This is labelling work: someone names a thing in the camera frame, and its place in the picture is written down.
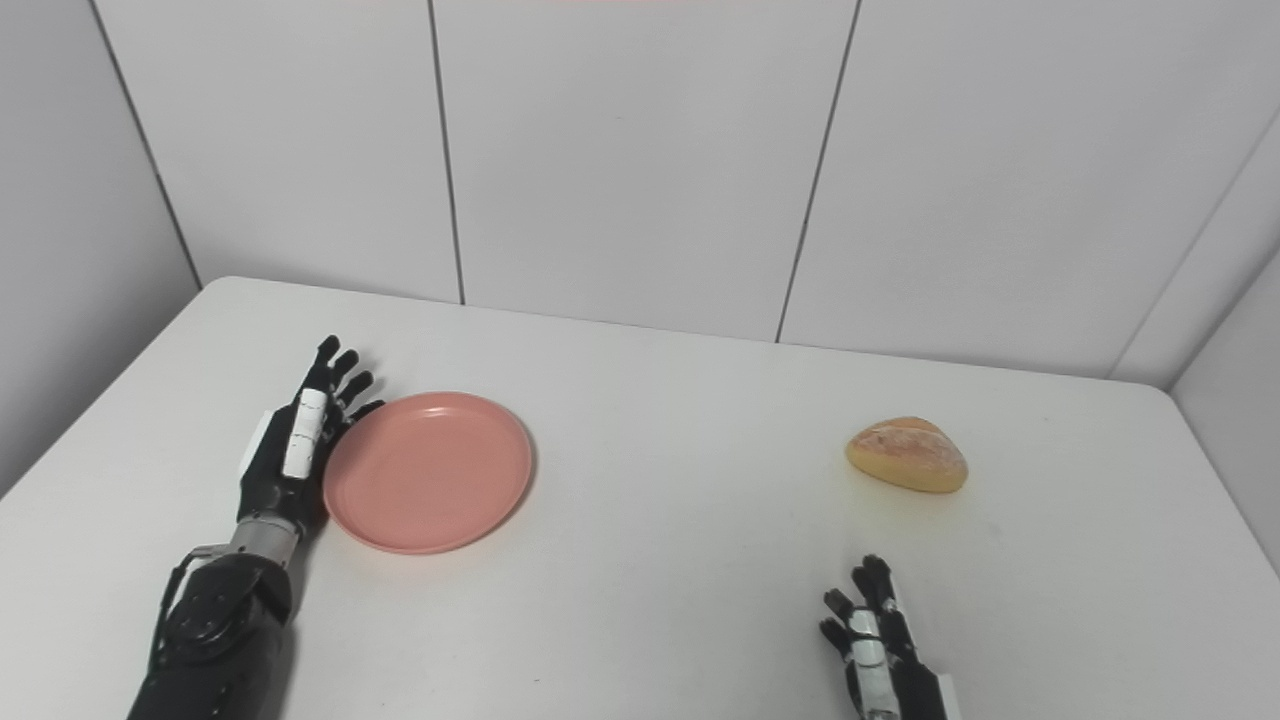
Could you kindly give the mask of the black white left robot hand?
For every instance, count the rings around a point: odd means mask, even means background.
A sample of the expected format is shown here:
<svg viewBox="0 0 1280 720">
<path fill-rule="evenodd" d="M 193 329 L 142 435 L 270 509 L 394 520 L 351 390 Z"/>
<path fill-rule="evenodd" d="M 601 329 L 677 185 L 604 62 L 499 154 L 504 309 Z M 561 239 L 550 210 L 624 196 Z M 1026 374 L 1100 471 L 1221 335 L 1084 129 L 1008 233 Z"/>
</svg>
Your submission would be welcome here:
<svg viewBox="0 0 1280 720">
<path fill-rule="evenodd" d="M 323 484 L 333 450 L 384 405 L 374 400 L 355 406 L 374 384 L 370 370 L 355 372 L 358 361 L 358 352 L 344 348 L 334 334 L 317 346 L 292 400 L 266 415 L 265 427 L 250 443 L 239 478 L 238 521 L 283 520 L 300 536 L 324 523 Z"/>
</svg>

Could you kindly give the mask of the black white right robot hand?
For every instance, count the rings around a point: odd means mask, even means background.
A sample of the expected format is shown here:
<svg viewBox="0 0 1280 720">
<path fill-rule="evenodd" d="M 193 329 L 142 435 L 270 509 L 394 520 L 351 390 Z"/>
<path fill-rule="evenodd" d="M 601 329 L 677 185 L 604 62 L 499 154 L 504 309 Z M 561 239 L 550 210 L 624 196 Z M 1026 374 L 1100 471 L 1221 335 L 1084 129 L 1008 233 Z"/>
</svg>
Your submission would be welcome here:
<svg viewBox="0 0 1280 720">
<path fill-rule="evenodd" d="M 890 565 L 868 553 L 851 579 L 861 600 L 828 589 L 819 630 L 844 664 L 858 717 L 960 719 L 952 678 L 922 661 Z"/>
</svg>

